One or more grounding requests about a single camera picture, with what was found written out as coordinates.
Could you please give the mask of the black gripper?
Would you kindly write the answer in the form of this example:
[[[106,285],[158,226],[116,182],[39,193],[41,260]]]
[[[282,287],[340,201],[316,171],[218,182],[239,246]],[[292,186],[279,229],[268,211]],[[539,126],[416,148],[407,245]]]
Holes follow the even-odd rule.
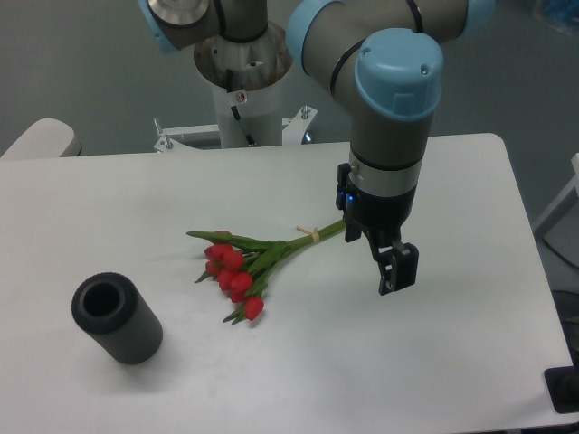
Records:
[[[368,238],[381,275],[380,296],[414,285],[420,253],[413,244],[402,243],[401,227],[411,213],[416,187],[393,197],[374,196],[354,185],[352,173],[348,163],[337,167],[336,206],[343,212],[346,242],[362,234]]]

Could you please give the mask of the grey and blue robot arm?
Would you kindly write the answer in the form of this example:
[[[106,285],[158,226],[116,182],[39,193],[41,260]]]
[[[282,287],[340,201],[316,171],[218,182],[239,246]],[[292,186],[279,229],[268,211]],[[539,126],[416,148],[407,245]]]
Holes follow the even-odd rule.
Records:
[[[292,67],[323,87],[352,120],[337,169],[346,239],[368,239],[379,291],[410,287],[419,252],[401,240],[433,113],[441,98],[441,43],[481,27],[491,1],[303,1],[286,27],[263,1],[142,1],[166,52],[192,47],[214,88],[223,147],[282,139],[275,87]]]

